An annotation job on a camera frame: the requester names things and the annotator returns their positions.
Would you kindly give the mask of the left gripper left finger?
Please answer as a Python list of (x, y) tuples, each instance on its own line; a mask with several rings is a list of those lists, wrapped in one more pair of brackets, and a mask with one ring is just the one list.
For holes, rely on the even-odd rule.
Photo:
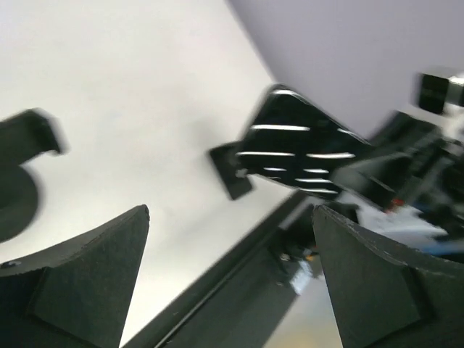
[(118, 347), (149, 232), (136, 206), (1, 264), (2, 347)]

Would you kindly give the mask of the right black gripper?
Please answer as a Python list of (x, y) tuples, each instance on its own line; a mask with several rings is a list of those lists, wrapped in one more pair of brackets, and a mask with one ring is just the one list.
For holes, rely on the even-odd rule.
[(405, 206), (451, 236), (463, 234), (463, 112), (394, 113), (333, 181), (384, 212)]

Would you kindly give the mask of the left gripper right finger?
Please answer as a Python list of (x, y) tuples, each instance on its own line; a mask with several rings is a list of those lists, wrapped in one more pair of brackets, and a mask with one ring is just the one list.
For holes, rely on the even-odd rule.
[(324, 205), (312, 222), (344, 347), (463, 346), (463, 264), (365, 229)]

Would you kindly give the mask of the black phone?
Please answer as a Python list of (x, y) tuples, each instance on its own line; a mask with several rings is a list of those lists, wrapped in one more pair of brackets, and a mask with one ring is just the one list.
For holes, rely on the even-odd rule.
[(332, 172), (359, 157), (370, 144), (295, 90), (271, 86), (236, 147), (249, 174), (325, 200), (342, 189)]

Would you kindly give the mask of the black round base phone stand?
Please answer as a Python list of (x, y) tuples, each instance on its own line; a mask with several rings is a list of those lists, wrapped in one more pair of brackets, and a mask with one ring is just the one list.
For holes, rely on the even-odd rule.
[(38, 183), (24, 164), (47, 152), (66, 152), (54, 117), (39, 108), (25, 109), (1, 121), (1, 241), (21, 234), (40, 203)]

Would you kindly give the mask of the black folding phone stand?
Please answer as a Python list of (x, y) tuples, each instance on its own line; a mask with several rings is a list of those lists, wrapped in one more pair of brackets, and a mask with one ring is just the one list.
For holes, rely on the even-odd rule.
[(230, 200), (240, 199), (253, 190), (247, 172), (236, 157), (239, 142), (221, 144), (208, 151), (212, 166), (220, 179)]

